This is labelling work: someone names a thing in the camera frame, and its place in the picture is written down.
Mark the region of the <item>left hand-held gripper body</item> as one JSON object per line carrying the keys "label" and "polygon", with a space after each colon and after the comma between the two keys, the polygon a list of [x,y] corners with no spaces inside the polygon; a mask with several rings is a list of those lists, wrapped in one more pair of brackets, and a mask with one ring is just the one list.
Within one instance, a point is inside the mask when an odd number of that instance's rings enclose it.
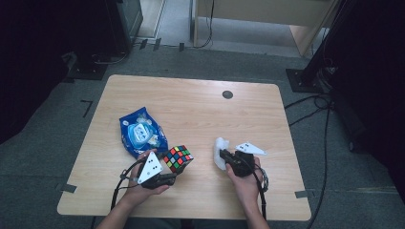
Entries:
{"label": "left hand-held gripper body", "polygon": [[163,174],[163,167],[154,152],[143,160],[139,167],[137,183],[146,189],[156,189],[162,185],[172,186],[176,181],[176,174]]}

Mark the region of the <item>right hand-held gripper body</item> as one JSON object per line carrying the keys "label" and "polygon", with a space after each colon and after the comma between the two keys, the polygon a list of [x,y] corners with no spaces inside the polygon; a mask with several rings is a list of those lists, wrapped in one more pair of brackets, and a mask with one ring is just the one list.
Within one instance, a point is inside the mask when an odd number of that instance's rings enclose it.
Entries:
{"label": "right hand-held gripper body", "polygon": [[259,148],[258,146],[245,142],[235,147],[235,152],[231,153],[236,156],[235,166],[232,167],[234,174],[237,177],[247,177],[254,172],[255,168],[255,155],[266,156],[267,151]]}

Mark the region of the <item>multicoloured puzzle cube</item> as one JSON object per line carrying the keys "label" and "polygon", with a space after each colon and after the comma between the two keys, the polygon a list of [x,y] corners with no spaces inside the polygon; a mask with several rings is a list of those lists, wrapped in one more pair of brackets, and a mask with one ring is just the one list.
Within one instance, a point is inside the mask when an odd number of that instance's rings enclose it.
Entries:
{"label": "multicoloured puzzle cube", "polygon": [[167,152],[167,156],[163,159],[167,167],[173,173],[175,168],[187,166],[194,157],[190,151],[184,146],[175,146]]}

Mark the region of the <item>blue wet wipes pack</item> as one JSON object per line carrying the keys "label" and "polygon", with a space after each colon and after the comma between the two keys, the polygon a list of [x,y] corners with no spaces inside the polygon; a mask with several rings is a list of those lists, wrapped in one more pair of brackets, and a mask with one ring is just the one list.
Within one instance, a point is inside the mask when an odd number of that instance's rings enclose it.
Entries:
{"label": "blue wet wipes pack", "polygon": [[119,119],[121,142],[134,158],[143,152],[157,149],[159,152],[168,149],[168,141],[159,123],[142,107]]}

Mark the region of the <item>person's left hand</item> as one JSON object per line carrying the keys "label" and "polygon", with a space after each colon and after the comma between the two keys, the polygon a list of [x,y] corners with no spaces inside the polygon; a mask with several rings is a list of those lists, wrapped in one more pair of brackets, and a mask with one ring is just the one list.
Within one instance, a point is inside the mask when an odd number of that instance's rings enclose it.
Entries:
{"label": "person's left hand", "polygon": [[[156,149],[148,150],[148,151],[142,153],[139,156],[139,159],[147,158],[149,156],[149,154],[152,152],[155,153]],[[137,174],[139,172],[139,166],[140,166],[140,164],[136,165],[132,169],[130,178],[137,177]],[[158,188],[151,190],[151,189],[143,188],[141,185],[138,185],[137,181],[133,181],[133,180],[130,180],[128,182],[128,186],[130,186],[130,188],[126,189],[126,192],[123,195],[123,197],[121,198],[120,202],[123,201],[125,204],[127,204],[130,207],[130,209],[134,209],[136,206],[142,204],[149,197],[151,197],[153,195],[160,195],[161,193],[163,193],[164,191],[166,191],[167,189],[170,188],[170,186],[168,186],[168,185],[162,185]]]}

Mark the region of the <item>person's right hand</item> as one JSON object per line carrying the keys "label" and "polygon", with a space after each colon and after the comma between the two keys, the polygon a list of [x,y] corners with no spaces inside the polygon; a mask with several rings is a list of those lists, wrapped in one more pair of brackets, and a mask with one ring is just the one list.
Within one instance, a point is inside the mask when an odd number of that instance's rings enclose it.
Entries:
{"label": "person's right hand", "polygon": [[262,171],[255,166],[254,173],[246,177],[237,177],[232,167],[226,163],[226,173],[230,180],[233,183],[233,186],[236,190],[236,195],[243,208],[246,209],[259,209],[258,206],[258,196],[259,196],[259,187],[258,184],[263,181]]}

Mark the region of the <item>person's legs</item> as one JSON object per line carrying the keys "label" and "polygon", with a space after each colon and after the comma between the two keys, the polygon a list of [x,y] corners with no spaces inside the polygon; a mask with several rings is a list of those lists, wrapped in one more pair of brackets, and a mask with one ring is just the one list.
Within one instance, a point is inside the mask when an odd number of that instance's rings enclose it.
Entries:
{"label": "person's legs", "polygon": [[130,218],[124,229],[247,229],[239,219],[152,219]]}

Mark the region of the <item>black floor tape corner mark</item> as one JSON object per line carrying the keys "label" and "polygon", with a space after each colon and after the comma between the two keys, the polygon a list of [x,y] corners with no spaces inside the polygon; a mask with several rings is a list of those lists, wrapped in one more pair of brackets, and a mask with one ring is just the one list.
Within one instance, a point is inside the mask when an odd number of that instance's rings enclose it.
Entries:
{"label": "black floor tape corner mark", "polygon": [[87,105],[86,110],[82,116],[83,118],[85,118],[87,116],[87,114],[90,112],[90,109],[92,108],[94,101],[81,99],[80,102]]}

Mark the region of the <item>black metal stand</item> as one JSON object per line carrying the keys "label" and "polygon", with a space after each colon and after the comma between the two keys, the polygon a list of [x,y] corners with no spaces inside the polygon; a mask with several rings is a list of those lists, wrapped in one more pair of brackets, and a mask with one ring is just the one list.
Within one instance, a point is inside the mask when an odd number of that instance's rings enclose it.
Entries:
{"label": "black metal stand", "polygon": [[325,34],[323,35],[322,42],[308,65],[303,70],[286,69],[289,85],[294,92],[320,94],[323,92],[318,78],[318,72],[322,68],[333,64],[332,59],[327,57],[327,46],[330,40],[335,36],[341,23],[345,20],[351,7],[351,0],[333,0],[333,5],[321,24],[312,29],[303,27],[295,30],[298,35],[304,32],[315,35],[323,27],[329,26],[328,30],[324,30]]}

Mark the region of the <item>black flat stand base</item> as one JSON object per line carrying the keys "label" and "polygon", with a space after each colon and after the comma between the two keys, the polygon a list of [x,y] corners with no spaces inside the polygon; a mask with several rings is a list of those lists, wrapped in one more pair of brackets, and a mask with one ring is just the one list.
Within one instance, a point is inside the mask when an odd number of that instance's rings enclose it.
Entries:
{"label": "black flat stand base", "polygon": [[68,52],[62,56],[62,60],[69,71],[65,77],[65,82],[81,80],[101,80],[107,70],[106,64],[100,64],[89,54],[76,54]]}

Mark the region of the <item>pale floor tape strip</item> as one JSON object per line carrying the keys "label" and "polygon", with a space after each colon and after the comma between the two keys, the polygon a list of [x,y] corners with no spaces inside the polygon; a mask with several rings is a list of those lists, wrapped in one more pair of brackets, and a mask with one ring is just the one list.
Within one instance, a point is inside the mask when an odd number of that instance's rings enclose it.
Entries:
{"label": "pale floor tape strip", "polygon": [[397,190],[394,186],[360,187],[348,189],[347,192],[397,194]]}

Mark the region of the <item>dark glass-fronted cabinet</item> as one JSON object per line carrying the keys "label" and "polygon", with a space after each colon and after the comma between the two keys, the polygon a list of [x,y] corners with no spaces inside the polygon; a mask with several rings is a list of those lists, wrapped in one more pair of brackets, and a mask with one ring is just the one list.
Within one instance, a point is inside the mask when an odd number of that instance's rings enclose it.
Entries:
{"label": "dark glass-fronted cabinet", "polygon": [[114,53],[129,53],[143,21],[140,0],[105,0]]}

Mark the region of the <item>light wooden cabinet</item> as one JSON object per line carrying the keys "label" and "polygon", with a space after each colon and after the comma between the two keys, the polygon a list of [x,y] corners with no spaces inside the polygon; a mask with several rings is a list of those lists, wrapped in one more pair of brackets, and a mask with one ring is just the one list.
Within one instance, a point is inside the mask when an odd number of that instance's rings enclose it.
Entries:
{"label": "light wooden cabinet", "polygon": [[341,0],[191,0],[193,46],[198,45],[199,19],[219,19],[289,25],[301,55],[319,31],[329,27]]}

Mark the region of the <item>dark curtain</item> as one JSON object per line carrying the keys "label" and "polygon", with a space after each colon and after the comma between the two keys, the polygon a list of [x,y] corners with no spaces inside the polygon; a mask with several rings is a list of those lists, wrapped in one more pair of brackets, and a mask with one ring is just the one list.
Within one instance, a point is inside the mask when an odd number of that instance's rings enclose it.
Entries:
{"label": "dark curtain", "polygon": [[97,53],[105,0],[0,0],[0,144],[67,76],[62,55]]}
{"label": "dark curtain", "polygon": [[388,169],[405,203],[405,0],[348,0],[327,51],[353,148]]}

